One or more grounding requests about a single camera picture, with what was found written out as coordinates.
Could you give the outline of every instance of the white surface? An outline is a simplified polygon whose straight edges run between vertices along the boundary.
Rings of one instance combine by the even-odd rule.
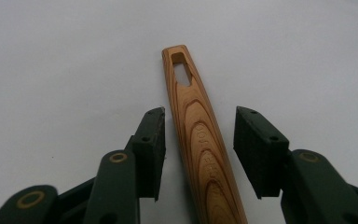
[[[358,186],[358,0],[0,1],[0,206],[92,178],[149,109],[167,109],[160,200],[142,223],[195,223],[160,52],[186,44],[213,104],[249,223],[284,223],[232,150],[236,105],[322,153]]]

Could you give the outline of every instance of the wooden handle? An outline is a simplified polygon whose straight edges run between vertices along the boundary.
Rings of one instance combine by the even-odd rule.
[[[173,121],[200,223],[247,223],[222,135],[187,47],[167,48],[162,58]],[[185,67],[189,86],[177,82],[176,63]]]

